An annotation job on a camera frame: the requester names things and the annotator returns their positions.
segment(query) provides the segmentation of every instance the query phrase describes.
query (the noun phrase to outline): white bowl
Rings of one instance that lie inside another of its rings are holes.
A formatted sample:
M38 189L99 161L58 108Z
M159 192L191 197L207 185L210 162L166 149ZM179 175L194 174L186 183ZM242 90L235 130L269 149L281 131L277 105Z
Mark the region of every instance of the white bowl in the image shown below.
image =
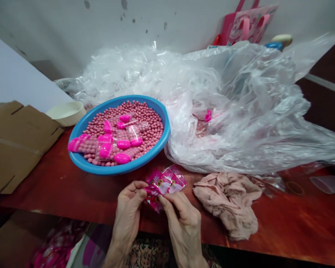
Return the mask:
M51 108L46 114L64 127L76 125L86 114L81 102L67 102Z

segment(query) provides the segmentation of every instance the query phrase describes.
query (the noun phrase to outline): pink shopping bag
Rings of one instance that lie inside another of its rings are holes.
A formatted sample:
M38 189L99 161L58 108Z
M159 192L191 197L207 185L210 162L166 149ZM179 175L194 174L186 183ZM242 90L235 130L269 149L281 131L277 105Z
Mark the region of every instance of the pink shopping bag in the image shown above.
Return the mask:
M243 40L259 43L278 8L278 5L258 7L259 0L255 0L251 9L242 11L244 3L245 0L240 0L236 11L225 16L220 45L230 46Z

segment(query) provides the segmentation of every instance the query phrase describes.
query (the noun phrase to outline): patterned clothing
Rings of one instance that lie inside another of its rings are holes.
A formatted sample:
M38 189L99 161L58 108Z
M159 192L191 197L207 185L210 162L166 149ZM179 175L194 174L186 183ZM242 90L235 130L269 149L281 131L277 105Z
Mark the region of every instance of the patterned clothing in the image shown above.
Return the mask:
M208 245L202 245L202 252L211 268L221 268ZM172 256L169 240L136 239L125 264L129 268L177 267Z

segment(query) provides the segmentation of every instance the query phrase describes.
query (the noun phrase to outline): pink candy packet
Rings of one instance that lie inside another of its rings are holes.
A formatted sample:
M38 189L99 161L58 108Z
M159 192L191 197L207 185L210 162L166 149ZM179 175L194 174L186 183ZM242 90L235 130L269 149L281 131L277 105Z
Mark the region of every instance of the pink candy packet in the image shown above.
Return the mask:
M162 176L170 181L170 188L168 189L170 194L181 191L187 185L185 178L175 164L165 169Z
M162 209L158 199L159 194L164 195L167 192L173 194L181 191L187 185L186 180L175 165L168 167L163 173L155 169L146 179L146 182L149 184L145 188L148 194L146 200L158 213Z

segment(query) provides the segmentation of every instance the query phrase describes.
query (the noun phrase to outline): hand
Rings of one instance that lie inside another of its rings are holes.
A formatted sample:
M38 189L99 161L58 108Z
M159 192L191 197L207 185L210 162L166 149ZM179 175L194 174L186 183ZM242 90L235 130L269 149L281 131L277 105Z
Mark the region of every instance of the hand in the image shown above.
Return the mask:
M191 205L183 192L159 196L164 207L176 263L179 268L209 267L202 255L201 213ZM177 217L173 205L177 208Z
M112 241L103 267L122 267L138 234L140 204L146 198L148 184L134 181L118 195Z

